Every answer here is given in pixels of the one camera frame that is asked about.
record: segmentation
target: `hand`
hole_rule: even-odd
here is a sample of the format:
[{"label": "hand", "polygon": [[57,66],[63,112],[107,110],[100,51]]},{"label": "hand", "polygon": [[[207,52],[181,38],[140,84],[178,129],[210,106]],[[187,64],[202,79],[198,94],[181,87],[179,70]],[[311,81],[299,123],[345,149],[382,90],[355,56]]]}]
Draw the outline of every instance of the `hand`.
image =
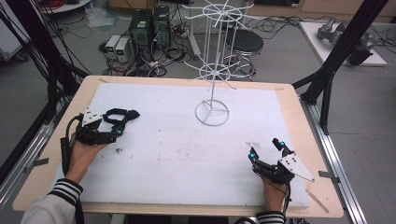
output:
[{"label": "hand", "polygon": [[262,178],[264,184],[265,207],[268,211],[281,212],[285,201],[286,185],[274,184],[271,180]]},{"label": "hand", "polygon": [[72,150],[70,168],[65,178],[79,183],[95,160],[98,152],[106,146],[88,146],[76,141]]}]

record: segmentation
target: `striped sleeve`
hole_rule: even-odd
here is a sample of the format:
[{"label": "striped sleeve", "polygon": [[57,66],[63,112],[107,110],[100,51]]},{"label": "striped sleeve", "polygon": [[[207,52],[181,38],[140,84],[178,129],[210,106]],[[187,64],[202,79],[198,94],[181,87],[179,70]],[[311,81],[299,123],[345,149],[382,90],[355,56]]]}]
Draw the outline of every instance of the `striped sleeve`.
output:
[{"label": "striped sleeve", "polygon": [[256,215],[260,224],[284,224],[286,218],[281,212],[263,212]]},{"label": "striped sleeve", "polygon": [[49,194],[56,195],[68,203],[75,205],[82,191],[82,186],[63,178],[56,181],[55,186]]}]

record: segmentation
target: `stool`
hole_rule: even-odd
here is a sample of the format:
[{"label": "stool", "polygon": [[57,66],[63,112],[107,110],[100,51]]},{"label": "stool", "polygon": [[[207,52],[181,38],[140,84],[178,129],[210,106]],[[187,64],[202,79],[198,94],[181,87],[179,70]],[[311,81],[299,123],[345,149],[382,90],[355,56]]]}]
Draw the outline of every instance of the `stool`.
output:
[{"label": "stool", "polygon": [[256,69],[248,56],[260,54],[264,46],[262,38],[249,30],[235,30],[234,40],[233,32],[229,31],[225,41],[226,48],[231,50],[231,47],[233,47],[233,53],[236,54],[224,58],[230,60],[232,77],[248,77],[251,81],[251,76],[256,74]]}]

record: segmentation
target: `floor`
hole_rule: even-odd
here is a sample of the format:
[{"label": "floor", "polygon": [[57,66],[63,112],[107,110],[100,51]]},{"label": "floor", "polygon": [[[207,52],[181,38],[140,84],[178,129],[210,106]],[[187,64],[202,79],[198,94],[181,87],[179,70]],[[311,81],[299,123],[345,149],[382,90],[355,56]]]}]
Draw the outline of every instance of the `floor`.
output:
[{"label": "floor", "polygon": [[[98,46],[111,34],[122,34],[128,29],[128,15],[118,15],[114,26],[102,28],[89,28],[83,10],[58,16],[58,22],[64,24],[61,26],[70,29],[64,36],[67,46],[92,74],[101,74],[106,69],[105,57]],[[389,27],[389,36],[396,36],[396,26],[376,26],[379,31]],[[196,38],[202,47],[204,36]],[[54,42],[64,53],[59,39]],[[396,54],[383,47],[375,47],[375,51],[388,65],[341,66],[338,70],[333,81],[329,132],[367,222],[396,223]],[[258,71],[253,78],[255,82],[293,83],[316,72],[321,65],[303,32],[293,26],[285,26],[274,38],[264,40],[262,54],[251,60]],[[197,77],[196,71],[183,63],[173,63],[166,69],[164,77]],[[46,88],[46,81],[31,61],[12,60],[0,67],[0,124],[5,127],[0,130],[1,164],[45,105]],[[306,86],[296,91],[303,93],[305,90]],[[20,222],[22,212],[13,211],[11,207],[18,188],[0,211],[0,223]],[[87,223],[109,223],[111,219],[107,214],[87,214],[86,218]],[[173,220],[181,224],[187,219],[174,217]],[[342,218],[308,218],[307,221],[313,224],[350,222],[347,214]]]}]

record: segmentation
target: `power supply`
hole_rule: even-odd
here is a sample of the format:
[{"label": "power supply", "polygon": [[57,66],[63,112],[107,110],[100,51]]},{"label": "power supply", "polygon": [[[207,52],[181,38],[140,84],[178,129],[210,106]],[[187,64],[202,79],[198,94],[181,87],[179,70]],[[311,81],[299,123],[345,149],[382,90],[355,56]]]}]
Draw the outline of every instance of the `power supply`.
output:
[{"label": "power supply", "polygon": [[171,47],[169,6],[156,6],[154,8],[154,27],[157,45],[163,49]]},{"label": "power supply", "polygon": [[106,44],[106,52],[108,59],[117,59],[117,53],[115,51],[117,44],[119,43],[121,36],[120,35],[113,35],[108,40]]},{"label": "power supply", "polygon": [[120,63],[128,63],[129,57],[132,54],[128,37],[122,37],[120,39],[119,44],[116,46],[116,53]]}]

